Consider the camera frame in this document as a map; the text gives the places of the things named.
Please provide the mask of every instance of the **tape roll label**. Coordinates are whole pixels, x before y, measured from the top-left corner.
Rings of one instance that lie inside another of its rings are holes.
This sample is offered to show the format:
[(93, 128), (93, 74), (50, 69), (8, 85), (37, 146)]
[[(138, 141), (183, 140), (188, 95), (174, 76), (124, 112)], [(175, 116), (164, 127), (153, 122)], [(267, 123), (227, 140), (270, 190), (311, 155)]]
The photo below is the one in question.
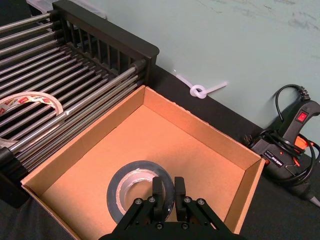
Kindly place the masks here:
[(52, 108), (56, 109), (56, 106), (53, 101), (49, 100), (45, 96), (39, 96), (39, 95), (26, 95), (26, 96), (18, 96), (13, 97), (2, 104), (0, 104), (0, 115), (5, 113), (10, 108), (20, 105), (20, 104), (26, 104), (31, 102), (39, 102), (43, 104), (50, 105)]

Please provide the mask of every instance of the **silver tape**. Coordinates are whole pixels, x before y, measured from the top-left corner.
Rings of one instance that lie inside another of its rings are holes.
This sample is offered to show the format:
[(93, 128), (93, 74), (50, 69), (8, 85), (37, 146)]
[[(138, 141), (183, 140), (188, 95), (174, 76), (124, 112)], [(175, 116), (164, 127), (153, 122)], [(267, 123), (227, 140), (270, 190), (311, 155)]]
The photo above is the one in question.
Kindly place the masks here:
[[(1, 99), (0, 100), (0, 116), (5, 112), (9, 111), (11, 108), (16, 107), (17, 105), (30, 103), (30, 102), (40, 102), (43, 104), (50, 105), (55, 109), (56, 115), (59, 115), (64, 111), (61, 103), (54, 96), (44, 92), (39, 92), (39, 91), (25, 91), (25, 92), (13, 94)], [(53, 131), (58, 126), (59, 125), (51, 128), (45, 134), (37, 138), (34, 142), (43, 138), (45, 135)], [(16, 142), (17, 142), (16, 140), (7, 140), (7, 139), (0, 138), (0, 147), (9, 148)]]
[(174, 184), (170, 175), (154, 162), (134, 161), (123, 166), (114, 174), (107, 189), (108, 210), (116, 223), (119, 223), (126, 214), (125, 198), (130, 188), (142, 181), (152, 182), (154, 177), (161, 177), (165, 219), (170, 215), (174, 205)]

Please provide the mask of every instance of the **cardboard box flap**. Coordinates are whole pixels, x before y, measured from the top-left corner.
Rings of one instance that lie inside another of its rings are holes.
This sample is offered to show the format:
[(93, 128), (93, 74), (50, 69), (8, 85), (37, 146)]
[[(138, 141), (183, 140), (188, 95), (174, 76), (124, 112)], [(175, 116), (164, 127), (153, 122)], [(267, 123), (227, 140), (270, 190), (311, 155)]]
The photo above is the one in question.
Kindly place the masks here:
[(31, 195), (59, 224), (63, 227), (74, 239), (81, 240), (81, 238), (59, 217), (55, 211), (48, 207), (29, 187), (23, 186), (22, 188)]
[(261, 157), (231, 137), (146, 87), (143, 104), (209, 148), (246, 170)]
[(261, 158), (260, 161), (249, 167), (243, 175), (238, 191), (224, 221), (233, 233), (240, 233), (264, 165), (265, 160)]

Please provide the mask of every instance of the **packing tape roll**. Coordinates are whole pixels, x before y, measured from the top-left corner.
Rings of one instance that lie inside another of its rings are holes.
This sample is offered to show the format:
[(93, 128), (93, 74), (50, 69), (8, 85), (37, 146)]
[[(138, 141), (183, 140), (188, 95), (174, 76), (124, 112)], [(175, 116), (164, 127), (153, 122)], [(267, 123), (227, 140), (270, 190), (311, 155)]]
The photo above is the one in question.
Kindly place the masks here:
[[(0, 100), (0, 116), (15, 106), (25, 104), (25, 103), (30, 103), (30, 102), (34, 102), (34, 103), (39, 102), (39, 103), (50, 105), (52, 108), (55, 109), (56, 115), (59, 115), (64, 111), (61, 103), (54, 96), (44, 92), (39, 92), (39, 91), (24, 91), (24, 92), (7, 96)], [(45, 135), (53, 131), (58, 126), (59, 125), (51, 128), (45, 134), (37, 138), (34, 142), (43, 138)], [(0, 138), (0, 147), (9, 148), (16, 142), (17, 142), (16, 140), (7, 140), (7, 139)]]
[(124, 214), (125, 197), (129, 189), (142, 181), (152, 182), (161, 177), (164, 190), (164, 218), (170, 215), (175, 199), (175, 188), (170, 175), (160, 165), (151, 161), (134, 161), (120, 168), (112, 177), (106, 194), (106, 202), (112, 219), (118, 224)]

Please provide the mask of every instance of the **black tabletop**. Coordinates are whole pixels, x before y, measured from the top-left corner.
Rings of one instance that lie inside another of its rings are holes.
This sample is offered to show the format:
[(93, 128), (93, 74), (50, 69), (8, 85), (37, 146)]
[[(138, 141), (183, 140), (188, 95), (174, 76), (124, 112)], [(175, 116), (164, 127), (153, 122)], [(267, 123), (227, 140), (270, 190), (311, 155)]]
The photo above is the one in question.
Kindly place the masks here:
[[(0, 26), (30, 16), (24, 0), (0, 1)], [(189, 110), (218, 130), (242, 142), (244, 135), (261, 129), (210, 97), (198, 99), (189, 88), (157, 67), (150, 86), (169, 100)], [(320, 196), (320, 169), (311, 178)], [(248, 240), (318, 240), (320, 208), (290, 195), (284, 189), (260, 178), (241, 234)], [(0, 200), (0, 239), (71, 240), (72, 237), (33, 199), (14, 209)]]

